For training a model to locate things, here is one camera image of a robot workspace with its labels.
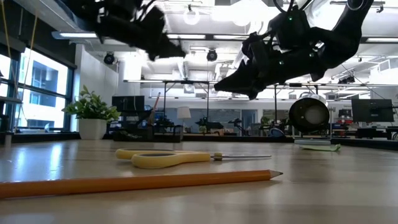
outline security camera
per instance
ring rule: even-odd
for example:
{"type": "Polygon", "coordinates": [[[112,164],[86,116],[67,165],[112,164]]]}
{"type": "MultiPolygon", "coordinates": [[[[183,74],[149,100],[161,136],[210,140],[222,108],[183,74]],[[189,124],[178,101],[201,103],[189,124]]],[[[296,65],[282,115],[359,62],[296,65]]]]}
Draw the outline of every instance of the security camera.
{"type": "Polygon", "coordinates": [[[210,49],[209,52],[207,53],[207,61],[209,62],[214,62],[217,60],[217,53],[215,49],[210,49]]]}
{"type": "Polygon", "coordinates": [[[114,52],[107,52],[104,58],[104,63],[107,65],[114,65],[118,60],[114,56],[114,52]]]}

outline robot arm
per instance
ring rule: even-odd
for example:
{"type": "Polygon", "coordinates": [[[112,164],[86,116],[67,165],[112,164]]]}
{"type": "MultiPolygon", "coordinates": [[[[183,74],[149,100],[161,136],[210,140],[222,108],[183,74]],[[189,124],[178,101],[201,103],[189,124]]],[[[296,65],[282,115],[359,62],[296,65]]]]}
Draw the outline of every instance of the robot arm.
{"type": "Polygon", "coordinates": [[[151,60],[184,57],[181,46],[163,33],[164,13],[156,6],[146,12],[154,1],[141,6],[142,0],[55,0],[80,29],[95,32],[101,42],[104,37],[124,42],[145,50],[151,60]]]}
{"type": "Polygon", "coordinates": [[[217,91],[230,91],[255,99],[266,86],[311,74],[313,81],[321,79],[358,51],[361,27],[373,0],[348,0],[332,30],[310,27],[305,13],[297,6],[281,12],[269,22],[269,32],[253,33],[243,41],[242,52],[249,60],[241,62],[232,75],[217,84],[217,91]],[[268,43],[263,38],[270,36],[268,43]],[[315,46],[323,43],[319,49],[315,46]],[[278,45],[281,50],[274,50],[278,45]]]}

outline green leaves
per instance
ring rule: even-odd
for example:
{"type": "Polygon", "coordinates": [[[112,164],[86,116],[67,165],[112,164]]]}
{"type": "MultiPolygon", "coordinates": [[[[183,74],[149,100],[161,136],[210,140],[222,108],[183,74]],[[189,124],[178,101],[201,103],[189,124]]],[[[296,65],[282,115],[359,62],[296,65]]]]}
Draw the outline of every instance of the green leaves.
{"type": "Polygon", "coordinates": [[[87,86],[83,85],[83,90],[79,94],[79,101],[66,106],[62,110],[63,112],[75,114],[77,119],[104,119],[107,121],[119,119],[121,113],[116,110],[116,107],[108,107],[94,91],[89,92],[87,86]]]}

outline ceiling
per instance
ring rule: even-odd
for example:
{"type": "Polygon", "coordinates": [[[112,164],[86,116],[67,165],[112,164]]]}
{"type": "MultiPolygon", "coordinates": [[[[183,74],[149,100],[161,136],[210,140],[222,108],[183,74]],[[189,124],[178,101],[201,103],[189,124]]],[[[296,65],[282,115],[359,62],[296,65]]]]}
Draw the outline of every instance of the ceiling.
{"type": "MultiPolygon", "coordinates": [[[[214,6],[214,0],[201,1],[157,1],[165,13],[166,29],[168,33],[176,34],[247,34],[253,30],[264,30],[268,20],[277,14],[277,9],[267,7],[259,3],[260,0],[241,0],[251,1],[249,6],[239,6],[237,11],[226,11],[225,7],[214,6]],[[191,4],[193,12],[185,15],[187,5],[191,4]],[[199,13],[199,21],[195,25],[190,25],[195,20],[194,12],[199,13]]],[[[54,0],[15,0],[21,6],[32,13],[37,13],[38,17],[62,32],[79,32],[76,24],[58,7],[54,0]]],[[[378,7],[372,8],[363,24],[363,35],[368,37],[398,37],[398,1],[385,0],[385,9],[377,13],[378,7]]],[[[307,8],[308,20],[312,25],[331,29],[339,18],[343,6],[330,5],[330,0],[315,0],[307,8]]],[[[101,45],[98,40],[81,40],[89,53],[102,60],[107,51],[115,51],[115,55],[123,59],[131,52],[137,52],[134,48],[129,48],[120,42],[108,42],[101,45]]],[[[188,52],[193,53],[193,48],[216,49],[219,58],[215,62],[207,62],[204,52],[195,52],[194,57],[188,57],[186,65],[189,70],[209,70],[214,72],[218,63],[232,63],[237,59],[241,48],[241,43],[237,41],[205,41],[205,40],[183,40],[182,47],[188,52]]],[[[398,44],[361,44],[358,55],[366,56],[368,60],[381,62],[386,57],[398,56],[398,44]]],[[[368,60],[358,62],[359,57],[353,58],[349,62],[337,68],[328,70],[327,79],[340,74],[346,68],[355,68],[360,74],[369,73],[368,68],[375,66],[375,63],[366,63],[368,60]]],[[[167,74],[173,70],[178,70],[175,60],[158,60],[146,62],[142,72],[145,75],[167,74]]]]}

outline potted plant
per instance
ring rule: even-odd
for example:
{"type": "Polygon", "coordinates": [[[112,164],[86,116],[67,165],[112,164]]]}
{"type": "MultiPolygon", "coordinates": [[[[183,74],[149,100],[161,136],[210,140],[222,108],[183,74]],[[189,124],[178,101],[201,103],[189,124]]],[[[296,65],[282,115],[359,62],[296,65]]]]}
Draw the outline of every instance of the potted plant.
{"type": "Polygon", "coordinates": [[[107,106],[94,91],[89,92],[83,85],[79,100],[69,104],[62,110],[68,114],[75,114],[79,119],[79,134],[82,139],[99,140],[106,133],[106,123],[118,120],[120,112],[115,106],[107,106]]]}

